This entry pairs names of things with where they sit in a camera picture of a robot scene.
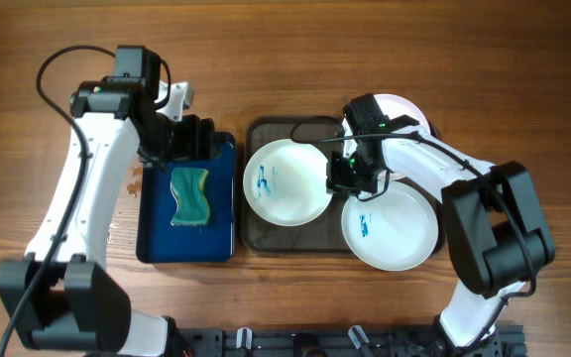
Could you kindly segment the green yellow sponge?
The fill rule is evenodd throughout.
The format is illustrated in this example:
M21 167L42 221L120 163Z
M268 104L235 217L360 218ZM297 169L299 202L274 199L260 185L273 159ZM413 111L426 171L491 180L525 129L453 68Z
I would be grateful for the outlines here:
M171 217L172 226L206 225L210 206L204 187L209 176L207 169L175 168L171 172L171 194L176 210Z

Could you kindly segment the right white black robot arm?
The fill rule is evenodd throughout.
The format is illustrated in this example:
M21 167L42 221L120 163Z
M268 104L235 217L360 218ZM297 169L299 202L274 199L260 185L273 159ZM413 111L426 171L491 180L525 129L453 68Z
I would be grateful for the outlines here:
M483 348L513 298L529 298L555 245L528 170L467 156L430 135L412 115L392 117L372 93L343 108L343 150L333 153L327 188L377 201L383 172L398 172L435 198L458 287L436 325L450 353Z

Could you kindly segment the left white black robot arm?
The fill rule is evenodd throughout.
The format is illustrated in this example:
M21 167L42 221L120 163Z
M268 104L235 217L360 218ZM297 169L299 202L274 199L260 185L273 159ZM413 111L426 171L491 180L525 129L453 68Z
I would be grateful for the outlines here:
M97 356L188 356L173 319L132 308L107 274L106 246L122 177L133 159L165 170L209 160L214 124L189 113L191 90L143 46L121 46L114 69L85 81L62 110L71 129L66 161L44 222L19 261L0 264L0 298L12 337L30 350Z

